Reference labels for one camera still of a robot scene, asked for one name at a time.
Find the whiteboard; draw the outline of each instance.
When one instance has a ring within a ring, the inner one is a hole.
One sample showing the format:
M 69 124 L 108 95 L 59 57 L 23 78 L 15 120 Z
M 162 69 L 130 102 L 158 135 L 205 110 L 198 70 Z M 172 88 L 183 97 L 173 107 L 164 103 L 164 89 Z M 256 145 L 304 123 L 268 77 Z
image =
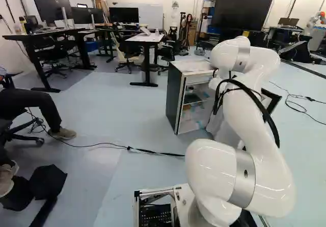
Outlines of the whiteboard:
M 117 3 L 113 7 L 137 7 L 139 24 L 148 24 L 150 29 L 163 29 L 163 6 L 154 4 Z

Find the black office chair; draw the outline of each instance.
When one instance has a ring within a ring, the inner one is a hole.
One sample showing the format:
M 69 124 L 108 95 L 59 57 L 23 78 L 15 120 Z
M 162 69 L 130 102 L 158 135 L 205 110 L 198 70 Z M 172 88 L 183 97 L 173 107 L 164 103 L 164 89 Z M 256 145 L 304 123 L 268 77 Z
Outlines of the black office chair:
M 34 47 L 37 49 L 37 55 L 40 61 L 44 64 L 49 64 L 51 66 L 50 70 L 45 71 L 45 76 L 48 78 L 53 74 L 58 74 L 63 78 L 67 78 L 67 75 L 63 71 L 71 71 L 71 68 L 65 64 L 60 64 L 59 60 L 67 58 L 68 50 L 71 48 L 70 42 L 55 41 L 51 37 L 43 37 L 36 39 L 34 42 Z
M 134 60 L 137 60 L 140 54 L 142 53 L 142 48 L 138 45 L 129 43 L 125 41 L 129 39 L 131 35 L 121 35 L 118 31 L 118 28 L 114 25 L 114 42 L 116 45 L 119 65 L 115 68 L 115 71 L 118 72 L 120 69 L 127 67 L 129 74 L 131 74 L 131 66 L 135 66 Z
M 164 44 L 162 48 L 157 50 L 157 55 L 161 56 L 161 59 L 168 62 L 168 64 L 172 61 L 175 61 L 175 41 L 173 40 L 164 40 Z M 158 75 L 161 75 L 162 72 L 168 71 L 169 66 L 162 66 L 159 65 L 159 71 L 157 72 Z
M 6 89 L 14 89 L 15 85 L 12 80 L 12 77 L 14 77 L 18 74 L 20 74 L 20 73 L 7 74 L 5 76 L 5 78 L 2 81 L 0 81 L 0 84 L 2 84 L 2 86 Z M 35 141 L 36 145 L 39 147 L 44 144 L 43 138 L 23 136 L 20 134 L 16 134 L 18 131 L 25 129 L 34 123 L 41 125 L 42 122 L 38 118 L 34 118 L 31 121 L 24 123 L 22 125 L 19 125 L 17 127 L 10 128 L 10 126 L 13 123 L 13 120 L 25 112 L 27 112 L 27 110 L 23 108 L 14 114 L 13 113 L 9 114 L 8 112 L 4 112 L 3 114 L 0 114 L 0 146 L 4 146 L 7 141 L 11 141 L 13 139 L 32 140 L 32 141 Z

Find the chair wheel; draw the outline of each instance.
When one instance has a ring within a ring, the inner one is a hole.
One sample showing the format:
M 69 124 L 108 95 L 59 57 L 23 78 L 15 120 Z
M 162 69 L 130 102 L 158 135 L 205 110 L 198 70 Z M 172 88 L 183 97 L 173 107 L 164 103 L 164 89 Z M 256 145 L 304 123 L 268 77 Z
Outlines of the chair wheel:
M 39 138 L 37 141 L 36 141 L 36 145 L 41 147 L 42 145 L 44 144 L 44 139 L 43 138 Z

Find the black screen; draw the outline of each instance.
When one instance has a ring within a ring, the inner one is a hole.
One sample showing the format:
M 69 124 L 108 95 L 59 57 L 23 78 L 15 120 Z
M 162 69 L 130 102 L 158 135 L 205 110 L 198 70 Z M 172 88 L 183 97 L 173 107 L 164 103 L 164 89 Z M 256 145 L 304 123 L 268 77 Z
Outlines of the black screen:
M 72 7 L 73 21 L 75 24 L 92 23 L 93 14 L 95 23 L 104 23 L 103 12 L 101 9 Z
M 273 0 L 216 0 L 212 25 L 261 31 Z
M 66 10 L 68 19 L 72 19 L 72 11 L 69 0 L 34 0 L 42 21 L 54 23 L 55 20 L 63 20 L 61 7 Z
M 110 7 L 111 22 L 139 22 L 138 8 Z

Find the storage cabinet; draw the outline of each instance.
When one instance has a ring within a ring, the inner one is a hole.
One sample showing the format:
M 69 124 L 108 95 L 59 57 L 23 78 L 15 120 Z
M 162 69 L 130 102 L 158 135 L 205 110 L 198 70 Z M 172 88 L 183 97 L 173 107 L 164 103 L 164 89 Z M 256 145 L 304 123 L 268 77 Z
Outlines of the storage cabinet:
M 208 87 L 212 75 L 206 60 L 170 64 L 166 116 L 175 134 L 206 127 L 215 99 L 215 92 Z

